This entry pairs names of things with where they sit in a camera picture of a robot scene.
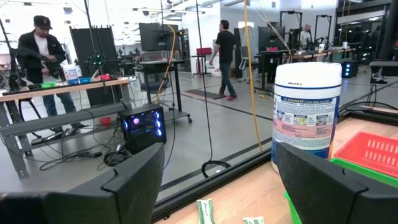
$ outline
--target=ceiling light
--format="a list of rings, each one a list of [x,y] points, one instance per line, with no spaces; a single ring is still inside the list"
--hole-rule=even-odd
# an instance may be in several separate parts
[[[132,8],[133,11],[141,11],[141,12],[162,12],[161,9],[144,9],[144,8]],[[163,9],[163,13],[167,12],[175,12],[175,13],[197,13],[196,11],[188,11],[188,10],[170,10]],[[198,11],[199,14],[204,14],[204,11]]]

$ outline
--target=black jacket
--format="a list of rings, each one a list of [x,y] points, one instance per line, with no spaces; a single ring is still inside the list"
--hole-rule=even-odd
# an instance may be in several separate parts
[[[27,47],[28,49],[34,50],[39,53],[39,47],[36,44],[34,37],[34,31],[22,34],[19,37],[19,46]],[[54,55],[59,62],[63,62],[66,59],[65,51],[62,49],[60,42],[53,35],[47,37],[47,46],[49,48],[50,55]],[[17,56],[18,63],[22,69],[26,69],[26,78],[32,83],[43,83],[41,60],[35,56]]]

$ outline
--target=jeans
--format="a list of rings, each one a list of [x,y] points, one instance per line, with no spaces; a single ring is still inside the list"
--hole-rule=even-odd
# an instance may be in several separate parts
[[[230,66],[231,66],[231,63],[220,63],[220,70],[221,70],[221,77],[222,77],[220,92],[224,93],[225,87],[228,87],[229,94],[236,96],[236,92],[234,90],[234,87],[231,84],[231,80],[229,80]]]
[[[59,93],[57,94],[57,97],[61,99],[61,102],[63,104],[63,107],[65,108],[65,112],[71,113],[76,111],[75,104],[73,103],[73,99],[70,96],[70,93]],[[47,95],[43,96],[43,103],[45,106],[45,109],[47,110],[47,115],[48,116],[56,116],[58,115],[57,113],[57,107],[55,106],[55,100],[54,100],[54,95]],[[73,123],[72,127],[78,128],[81,126],[81,123]],[[61,131],[62,126],[54,128],[56,131]]]

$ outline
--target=red basket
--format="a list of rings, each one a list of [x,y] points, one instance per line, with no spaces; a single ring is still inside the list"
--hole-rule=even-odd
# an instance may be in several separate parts
[[[398,178],[398,139],[358,133],[335,156]]]

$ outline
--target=power cord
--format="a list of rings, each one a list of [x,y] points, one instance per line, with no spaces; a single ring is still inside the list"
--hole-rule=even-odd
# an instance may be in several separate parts
[[[162,2],[162,0],[160,0],[160,9],[161,9],[161,13],[162,13],[162,33],[163,33],[163,36],[165,35],[165,32],[164,32],[164,26],[163,26],[163,24],[164,24],[164,17],[163,17],[163,2]],[[175,31],[174,31],[174,29],[170,26],[170,25],[168,25],[168,27],[171,29],[171,31],[173,32],[173,44],[172,44],[172,52],[171,52],[171,56],[169,56],[169,51],[166,51],[166,55],[167,55],[167,58],[169,58],[169,64],[167,65],[167,68],[166,68],[166,72],[165,72],[165,75],[164,75],[164,79],[163,79],[163,81],[162,81],[162,83],[160,84],[160,87],[159,87],[159,89],[158,89],[158,92],[157,92],[157,94],[156,94],[156,103],[158,102],[158,100],[159,100],[159,92],[160,92],[160,90],[161,90],[161,88],[162,88],[162,86],[163,86],[163,84],[164,84],[164,80],[168,77],[169,78],[169,80],[170,80],[170,86],[172,87],[172,97],[173,97],[173,103],[172,103],[172,106],[173,106],[173,108],[172,108],[172,111],[173,111],[173,131],[174,131],[174,133],[173,133],[173,144],[172,144],[172,148],[171,148],[171,150],[170,150],[170,155],[169,155],[169,158],[167,159],[167,162],[166,162],[166,164],[164,165],[164,167],[163,167],[163,170],[165,170],[166,169],[166,167],[168,166],[168,164],[169,164],[169,162],[170,162],[170,160],[171,160],[171,158],[172,158],[172,154],[173,154],[173,150],[174,150],[174,145],[175,145],[175,136],[176,136],[176,132],[175,132],[175,99],[174,99],[174,87],[173,87],[173,81],[172,81],[172,77],[169,75],[169,68],[170,68],[170,64],[172,63],[172,60],[173,60],[173,55],[174,55],[174,45],[175,45]]]
[[[200,22],[199,22],[199,5],[198,5],[198,0],[196,0],[196,8],[197,8],[197,22],[198,22],[198,34],[199,34],[199,44],[200,44],[200,48],[202,49],[202,44],[201,44],[201,32],[200,32]],[[208,175],[206,174],[206,166],[210,165],[210,164],[214,164],[214,165],[219,165],[219,166],[223,166],[225,168],[231,167],[230,164],[228,164],[227,162],[223,162],[223,161],[214,161],[213,160],[213,144],[211,142],[211,131],[210,131],[210,120],[209,120],[209,111],[208,111],[208,105],[207,105],[207,91],[206,91],[206,81],[205,81],[205,75],[203,75],[203,90],[205,91],[205,105],[206,105],[206,118],[207,118],[207,129],[208,129],[208,133],[209,133],[209,142],[210,142],[210,159],[203,163],[201,166],[201,172],[202,174],[205,176],[205,178],[208,177]]]

